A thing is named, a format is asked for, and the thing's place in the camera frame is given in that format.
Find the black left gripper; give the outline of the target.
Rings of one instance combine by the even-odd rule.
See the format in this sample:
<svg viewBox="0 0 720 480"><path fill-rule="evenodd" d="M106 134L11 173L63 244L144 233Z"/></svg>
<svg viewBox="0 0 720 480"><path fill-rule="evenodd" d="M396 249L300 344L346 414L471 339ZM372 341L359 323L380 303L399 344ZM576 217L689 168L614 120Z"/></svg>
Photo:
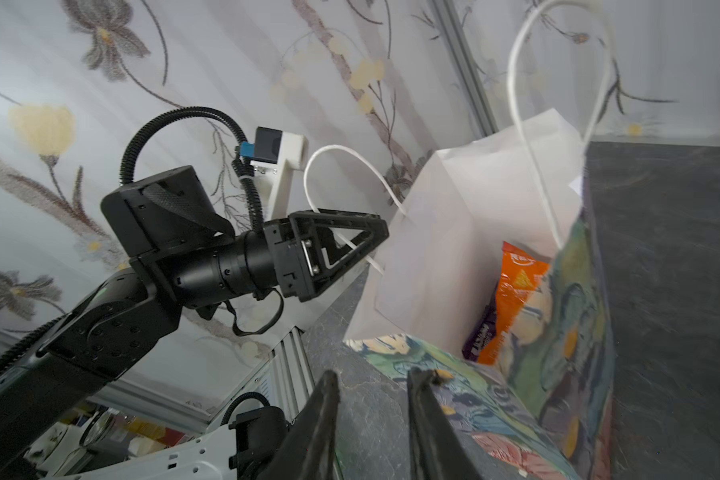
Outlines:
<svg viewBox="0 0 720 480"><path fill-rule="evenodd" d="M337 280L389 237L379 215L338 210L295 212L263 232L282 295L301 302L318 296L314 282Z"/></svg>

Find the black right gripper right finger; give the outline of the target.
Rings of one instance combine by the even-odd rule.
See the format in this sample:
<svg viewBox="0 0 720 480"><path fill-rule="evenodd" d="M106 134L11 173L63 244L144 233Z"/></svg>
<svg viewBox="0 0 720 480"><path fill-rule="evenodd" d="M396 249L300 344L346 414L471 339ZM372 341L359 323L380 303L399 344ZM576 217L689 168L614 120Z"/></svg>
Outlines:
<svg viewBox="0 0 720 480"><path fill-rule="evenodd" d="M434 370L414 367L407 374L411 478L480 479L434 395L441 382Z"/></svg>

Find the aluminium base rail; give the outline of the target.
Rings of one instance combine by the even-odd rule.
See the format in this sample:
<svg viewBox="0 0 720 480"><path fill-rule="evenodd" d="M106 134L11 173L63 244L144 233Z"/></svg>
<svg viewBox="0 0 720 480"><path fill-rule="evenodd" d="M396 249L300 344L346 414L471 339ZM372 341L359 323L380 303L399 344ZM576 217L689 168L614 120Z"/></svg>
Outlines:
<svg viewBox="0 0 720 480"><path fill-rule="evenodd" d="M246 384L247 391L258 392L279 407L289 423L295 421L315 388L302 333L293 328Z"/></svg>

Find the floral paper gift bag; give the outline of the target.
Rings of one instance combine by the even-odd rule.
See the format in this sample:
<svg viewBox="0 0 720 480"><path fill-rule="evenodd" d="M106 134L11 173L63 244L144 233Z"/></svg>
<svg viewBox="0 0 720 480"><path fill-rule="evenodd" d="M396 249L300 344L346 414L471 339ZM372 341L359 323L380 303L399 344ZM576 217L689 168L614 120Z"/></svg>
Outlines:
<svg viewBox="0 0 720 480"><path fill-rule="evenodd" d="M607 479L615 353L584 131L520 112L525 18L507 66L512 124L435 152L397 205L345 344L408 393L410 474L478 479L458 443L540 479Z"/></svg>

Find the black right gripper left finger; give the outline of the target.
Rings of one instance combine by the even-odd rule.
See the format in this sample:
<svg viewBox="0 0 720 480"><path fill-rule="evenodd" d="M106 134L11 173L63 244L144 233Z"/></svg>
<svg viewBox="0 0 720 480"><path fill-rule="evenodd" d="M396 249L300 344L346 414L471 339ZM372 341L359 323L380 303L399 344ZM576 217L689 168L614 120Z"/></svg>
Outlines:
<svg viewBox="0 0 720 480"><path fill-rule="evenodd" d="M336 479L338 376L326 370L284 442L258 479Z"/></svg>

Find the orange snack bag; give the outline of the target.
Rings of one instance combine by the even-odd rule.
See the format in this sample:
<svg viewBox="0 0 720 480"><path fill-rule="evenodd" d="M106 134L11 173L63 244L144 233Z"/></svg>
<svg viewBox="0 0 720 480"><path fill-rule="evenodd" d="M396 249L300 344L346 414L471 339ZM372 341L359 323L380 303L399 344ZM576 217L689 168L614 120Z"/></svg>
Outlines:
<svg viewBox="0 0 720 480"><path fill-rule="evenodd" d="M495 291L496 335L481 351L478 363L493 365L496 362L515 316L538 289L548 269L548 263L508 242L503 243L501 271Z"/></svg>

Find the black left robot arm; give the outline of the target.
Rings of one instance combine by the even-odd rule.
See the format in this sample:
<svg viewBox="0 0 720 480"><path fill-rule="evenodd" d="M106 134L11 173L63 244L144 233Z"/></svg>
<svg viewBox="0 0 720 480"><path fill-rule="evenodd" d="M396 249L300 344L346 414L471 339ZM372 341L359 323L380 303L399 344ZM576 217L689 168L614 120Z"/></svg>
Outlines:
<svg viewBox="0 0 720 480"><path fill-rule="evenodd" d="M20 476L29 446L173 333L185 310L209 320L244 296L312 300L388 238L387 223L370 213L303 210L266 219L241 153L232 167L248 204L251 227L243 233L216 213L190 166L136 180L147 142L188 118L215 120L246 140L229 115L203 106L163 113L134 135L120 185L101 203L129 267L0 357L0 478Z"/></svg>

